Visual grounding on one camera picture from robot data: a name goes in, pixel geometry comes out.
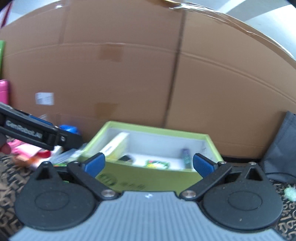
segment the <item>open green box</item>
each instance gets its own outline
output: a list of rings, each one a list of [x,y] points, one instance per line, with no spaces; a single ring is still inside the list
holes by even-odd
[[[98,153],[117,134],[129,133],[127,154],[136,157],[134,164],[124,161],[107,160],[105,168],[96,177],[115,191],[175,191],[182,190],[200,181],[202,177],[192,169],[182,169],[182,148],[190,150],[191,159],[195,153],[201,153],[214,162],[222,157],[209,135],[175,131],[169,129],[132,125],[109,121],[85,147],[80,161]],[[172,169],[160,170],[141,167],[141,160],[155,158],[166,160]]]

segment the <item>gray fabric bag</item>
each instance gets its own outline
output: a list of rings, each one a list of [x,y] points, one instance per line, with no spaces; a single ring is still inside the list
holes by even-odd
[[[296,183],[295,114],[289,111],[286,113],[273,143],[261,160],[261,166],[270,179],[284,183]]]

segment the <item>gray ribbed surface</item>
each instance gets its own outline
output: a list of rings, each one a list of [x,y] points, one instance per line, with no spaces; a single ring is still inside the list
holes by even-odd
[[[214,225],[194,202],[173,192],[125,192],[104,201],[75,228],[43,232],[25,227],[11,241],[283,241],[273,230],[241,234]]]

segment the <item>black and tan patterned rug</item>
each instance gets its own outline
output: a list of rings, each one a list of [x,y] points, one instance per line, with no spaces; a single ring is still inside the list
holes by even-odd
[[[14,213],[14,202],[32,172],[17,167],[10,157],[0,153],[0,236],[10,237],[22,228]],[[286,239],[296,236],[296,202],[284,198],[286,184],[273,183],[282,196],[284,209],[276,230]]]

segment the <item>white label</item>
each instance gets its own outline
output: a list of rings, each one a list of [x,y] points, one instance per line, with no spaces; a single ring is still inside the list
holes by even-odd
[[[54,93],[40,92],[35,94],[36,104],[54,105]]]

